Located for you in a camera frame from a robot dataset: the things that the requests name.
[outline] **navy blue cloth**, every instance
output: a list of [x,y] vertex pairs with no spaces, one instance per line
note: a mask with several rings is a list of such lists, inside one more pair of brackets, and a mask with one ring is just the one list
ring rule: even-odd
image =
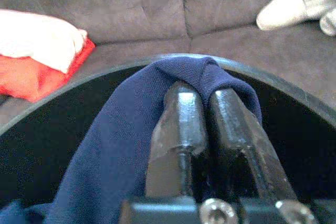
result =
[[50,207],[22,209],[15,201],[0,223],[117,223],[123,199],[142,196],[152,131],[163,98],[177,80],[192,85],[206,108],[211,93],[233,88],[261,122],[256,92],[210,57],[157,61],[119,85],[80,144]]

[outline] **screw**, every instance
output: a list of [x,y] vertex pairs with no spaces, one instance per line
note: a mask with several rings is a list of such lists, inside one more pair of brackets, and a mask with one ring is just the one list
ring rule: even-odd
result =
[[311,210],[298,201],[285,199],[276,202],[275,207],[288,224],[318,224]]
[[207,199],[199,213],[203,224],[238,224],[238,217],[232,206],[221,199]]

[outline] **gray couch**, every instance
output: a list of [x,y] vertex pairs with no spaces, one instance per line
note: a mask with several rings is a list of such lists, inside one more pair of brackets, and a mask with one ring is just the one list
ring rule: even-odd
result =
[[[274,73],[336,108],[336,39],[309,22],[260,31],[270,0],[0,0],[8,8],[56,16],[88,31],[97,48],[70,83],[112,66],[169,52],[236,60]],[[32,104],[7,98],[0,128]]]

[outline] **blue fabric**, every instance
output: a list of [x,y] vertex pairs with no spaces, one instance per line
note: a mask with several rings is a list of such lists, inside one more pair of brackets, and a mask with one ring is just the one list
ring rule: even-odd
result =
[[0,212],[0,223],[41,223],[43,215],[44,223],[117,223],[122,200],[144,194],[151,134],[176,80],[192,85],[205,108],[213,91],[233,88],[261,122],[253,88],[212,58],[157,61],[116,88],[73,156],[50,208],[22,209],[15,201]]

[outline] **red pillow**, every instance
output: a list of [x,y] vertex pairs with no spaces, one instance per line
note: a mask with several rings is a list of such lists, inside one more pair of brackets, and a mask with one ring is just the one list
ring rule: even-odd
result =
[[0,94],[36,102],[67,83],[94,47],[94,43],[87,39],[66,74],[30,57],[10,58],[0,55]]

